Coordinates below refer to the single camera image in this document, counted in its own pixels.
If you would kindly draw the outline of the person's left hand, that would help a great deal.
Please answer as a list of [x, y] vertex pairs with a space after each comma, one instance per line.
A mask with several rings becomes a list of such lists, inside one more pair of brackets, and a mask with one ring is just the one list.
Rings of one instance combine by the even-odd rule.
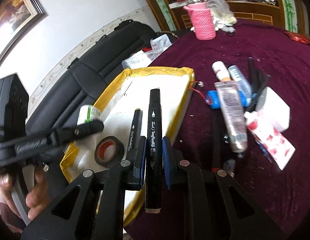
[[[49, 204], [48, 181], [45, 177], [45, 171], [38, 166], [34, 173], [35, 185], [26, 196], [26, 205], [29, 208], [28, 218], [32, 221], [41, 211]], [[13, 178], [9, 174], [0, 175], [0, 194], [3, 203], [7, 204], [9, 209], [21, 218], [14, 201], [11, 196]]]

